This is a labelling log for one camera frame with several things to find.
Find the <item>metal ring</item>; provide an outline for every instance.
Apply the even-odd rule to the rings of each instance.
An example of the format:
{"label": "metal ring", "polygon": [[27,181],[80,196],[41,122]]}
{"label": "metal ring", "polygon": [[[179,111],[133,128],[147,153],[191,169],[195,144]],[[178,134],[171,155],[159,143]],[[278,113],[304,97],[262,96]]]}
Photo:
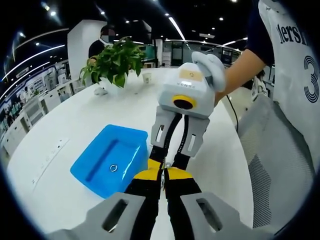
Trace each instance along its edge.
{"label": "metal ring", "polygon": [[118,170],[118,165],[115,165],[115,164],[112,164],[111,166],[110,166],[110,171],[113,173],[113,172],[115,172],[115,171],[117,171]]}

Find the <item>jersey number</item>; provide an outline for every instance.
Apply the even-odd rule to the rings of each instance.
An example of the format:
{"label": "jersey number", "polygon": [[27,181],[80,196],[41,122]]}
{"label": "jersey number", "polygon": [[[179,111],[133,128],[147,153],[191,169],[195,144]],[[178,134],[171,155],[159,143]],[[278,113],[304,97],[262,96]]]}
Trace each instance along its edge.
{"label": "jersey number", "polygon": [[311,56],[306,56],[304,59],[304,69],[309,69],[309,65],[313,67],[313,73],[311,74],[311,83],[314,88],[314,92],[311,93],[309,91],[309,87],[304,87],[304,93],[306,98],[311,102],[315,103],[318,101],[319,98],[319,84],[318,84],[318,78],[319,78],[319,69],[316,61]]}

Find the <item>green leaves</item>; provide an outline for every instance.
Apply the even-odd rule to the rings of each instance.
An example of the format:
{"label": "green leaves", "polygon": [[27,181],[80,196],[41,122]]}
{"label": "green leaves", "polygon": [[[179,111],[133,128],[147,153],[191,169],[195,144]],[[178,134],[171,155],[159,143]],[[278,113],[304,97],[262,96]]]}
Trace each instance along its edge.
{"label": "green leaves", "polygon": [[96,83],[100,78],[107,78],[112,84],[123,88],[129,69],[133,69],[138,76],[141,73],[142,59],[145,57],[141,47],[143,46],[135,44],[129,37],[121,38],[112,46],[107,45],[100,54],[88,59],[86,66],[81,69],[83,83],[91,76]]}
{"label": "green leaves", "polygon": [[123,88],[125,86],[125,81],[126,78],[124,74],[118,74],[117,76],[115,76],[114,82],[116,86]]}

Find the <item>mesh chair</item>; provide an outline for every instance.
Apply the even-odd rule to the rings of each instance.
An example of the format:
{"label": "mesh chair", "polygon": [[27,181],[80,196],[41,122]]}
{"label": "mesh chair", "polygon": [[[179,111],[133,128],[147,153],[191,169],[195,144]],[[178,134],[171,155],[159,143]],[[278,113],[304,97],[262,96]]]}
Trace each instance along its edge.
{"label": "mesh chair", "polygon": [[239,122],[253,193],[253,228],[276,233],[300,209],[315,169],[304,137],[260,95]]}

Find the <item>white table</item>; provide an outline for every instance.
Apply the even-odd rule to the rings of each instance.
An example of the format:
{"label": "white table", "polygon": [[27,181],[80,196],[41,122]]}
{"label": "white table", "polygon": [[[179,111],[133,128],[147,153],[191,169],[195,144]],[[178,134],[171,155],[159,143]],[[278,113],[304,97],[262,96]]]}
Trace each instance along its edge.
{"label": "white table", "polygon": [[[76,180],[70,168],[95,136],[108,124],[145,130],[151,134],[156,117],[157,92],[165,75],[174,69],[146,69],[152,82],[130,74],[125,94],[94,95],[96,84],[72,96],[49,112],[27,134],[8,165],[9,180],[26,212],[45,233],[71,229],[85,220],[89,209],[103,199]],[[245,155],[223,103],[210,116],[204,143],[187,170],[202,191],[215,193],[237,209],[241,220],[253,224],[253,195]],[[172,136],[167,160],[173,159],[181,142],[183,120]],[[35,169],[61,138],[68,143],[50,163],[35,189]],[[160,213],[152,239],[174,239],[161,196]]]}

